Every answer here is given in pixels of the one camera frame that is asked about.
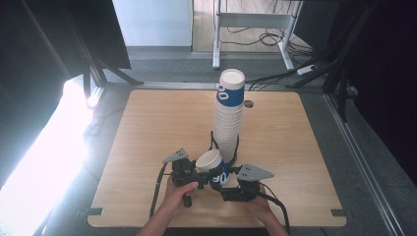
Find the blue cup label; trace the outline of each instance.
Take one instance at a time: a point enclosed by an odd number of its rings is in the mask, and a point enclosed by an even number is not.
[[[221,160],[219,165],[222,167],[223,172],[221,175],[216,176],[210,180],[213,184],[224,184],[227,182],[229,177],[229,170],[227,169],[227,166],[223,160]]]
[[[245,87],[241,87],[237,90],[231,90],[219,85],[216,97],[220,104],[228,107],[234,107],[242,104],[244,93]]]

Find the cup rim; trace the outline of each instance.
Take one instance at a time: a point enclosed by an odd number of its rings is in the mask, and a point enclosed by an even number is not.
[[[196,161],[199,169],[213,169],[220,164],[222,158],[218,149],[211,149],[203,153]]]

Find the metal frame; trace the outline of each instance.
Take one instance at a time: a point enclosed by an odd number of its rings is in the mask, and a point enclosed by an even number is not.
[[[217,0],[214,46],[212,50],[212,67],[215,70],[220,68],[220,28],[274,28],[286,29],[284,39],[278,44],[278,46],[287,70],[294,70],[291,58],[287,52],[287,47],[289,44],[289,38],[295,27],[300,6],[301,1],[295,2],[291,15],[221,13],[221,0]]]
[[[334,101],[334,98],[331,94],[325,93],[325,99],[328,103],[328,107],[333,115],[333,118],[342,134],[344,140],[349,147],[349,150],[352,154],[353,159],[356,162],[356,165],[359,169],[359,172],[362,175],[363,180],[365,181],[366,186],[374,200],[375,205],[377,206],[378,211],[381,214],[381,217],[386,224],[386,227],[390,235],[405,235],[402,231],[401,226],[399,225],[398,220],[396,219],[395,213],[393,212],[392,207],[390,206],[386,195],[384,194],[378,180],[375,178],[372,173],[371,167],[368,165],[368,162],[365,159],[364,154],[359,148],[356,140],[349,129],[349,126],[346,122],[343,122],[342,118],[338,115],[337,105]]]

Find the gray floor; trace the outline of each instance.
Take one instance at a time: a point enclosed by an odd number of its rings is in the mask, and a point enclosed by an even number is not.
[[[209,54],[193,54],[187,49],[130,48],[133,70],[125,72],[147,82],[182,83],[188,87],[218,82],[221,71],[211,68]],[[222,55],[221,70],[241,69],[247,81],[284,72],[279,55]],[[94,111],[94,121],[86,133],[89,157],[64,199],[51,212],[43,235],[134,235],[138,228],[94,228],[87,224],[87,210],[93,200],[111,149],[129,93],[129,86],[110,72],[102,100]],[[283,85],[300,77],[280,81],[266,89],[288,90]],[[324,78],[295,89],[303,101],[328,171],[347,217],[343,227],[292,227],[292,235],[390,235],[378,206],[370,194],[345,139],[321,93]],[[166,84],[151,84],[152,87]],[[393,156],[358,113],[353,100],[347,101],[347,125],[365,159],[379,181],[404,235],[417,235],[417,188],[407,178]],[[262,229],[169,229],[166,235],[262,235]]]

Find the black wire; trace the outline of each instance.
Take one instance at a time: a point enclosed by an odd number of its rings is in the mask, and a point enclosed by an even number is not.
[[[266,199],[268,201],[271,201],[271,202],[275,203],[277,206],[279,206],[281,208],[281,210],[282,210],[282,214],[284,215],[285,230],[287,231],[288,234],[291,234],[291,227],[289,225],[288,212],[286,210],[285,205],[276,197],[276,195],[273,193],[273,191],[267,185],[265,185],[265,184],[262,184],[262,185],[264,185],[265,187],[267,187],[267,189],[272,193],[272,195],[274,196],[274,198],[271,197],[271,196],[269,196],[269,195],[267,195],[267,194],[261,193],[260,191],[254,191],[254,190],[252,190],[250,188],[247,188],[247,187],[241,187],[241,189],[243,191],[247,191],[247,192],[256,194],[259,197],[261,197],[263,199]]]
[[[285,205],[279,199],[273,198],[264,193],[258,192],[258,196],[275,203],[277,206],[279,206],[282,209],[282,214],[284,215],[284,221],[285,221],[285,230],[287,231],[288,234],[291,234],[291,227],[289,226],[288,212],[286,210]]]
[[[160,182],[162,181],[163,173],[165,172],[165,167],[167,163],[163,163],[162,168],[160,168],[159,175],[157,176],[156,184],[155,184],[155,192],[153,194],[152,205],[150,206],[150,213],[149,218],[151,218],[155,212],[157,196],[159,194]]]
[[[268,77],[248,81],[247,83],[252,83],[251,86],[249,87],[249,90],[252,90],[254,85],[257,84],[257,83],[260,83],[260,82],[263,82],[263,81],[268,81],[268,80],[271,80],[271,79],[281,79],[283,77],[290,76],[292,74],[295,74],[298,69],[306,67],[306,66],[308,66],[308,65],[310,65],[310,64],[312,64],[316,61],[321,60],[322,58],[325,58],[325,57],[329,56],[334,51],[334,49],[342,42],[345,35],[348,33],[348,30],[351,28],[351,25],[355,22],[355,20],[357,20],[358,15],[361,12],[363,12],[365,8],[366,8],[366,4],[364,4],[361,9],[359,9],[355,14],[353,14],[353,16],[350,18],[349,22],[346,24],[346,27],[342,30],[342,32],[340,34],[326,48],[324,48],[321,51],[315,53],[315,55],[313,55],[311,59],[304,62],[303,64],[301,64],[299,67],[297,67],[296,69],[294,69],[292,71],[282,73],[282,74],[278,74],[278,75],[274,75],[274,76],[268,76]]]

